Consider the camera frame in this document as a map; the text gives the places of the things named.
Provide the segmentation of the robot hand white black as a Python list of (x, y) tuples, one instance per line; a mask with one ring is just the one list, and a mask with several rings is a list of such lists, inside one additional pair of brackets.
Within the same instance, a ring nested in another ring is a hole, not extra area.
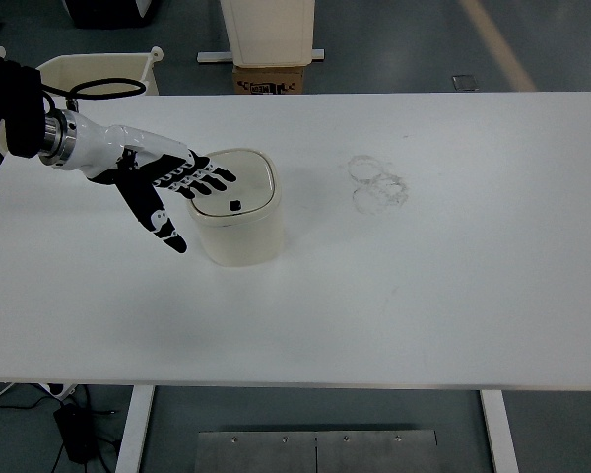
[(182, 142), (126, 125), (104, 127), (82, 114), (74, 119), (76, 141), (66, 168), (116, 187), (137, 221), (179, 253), (186, 251), (186, 242), (158, 191), (194, 199), (224, 192), (236, 182), (230, 170)]

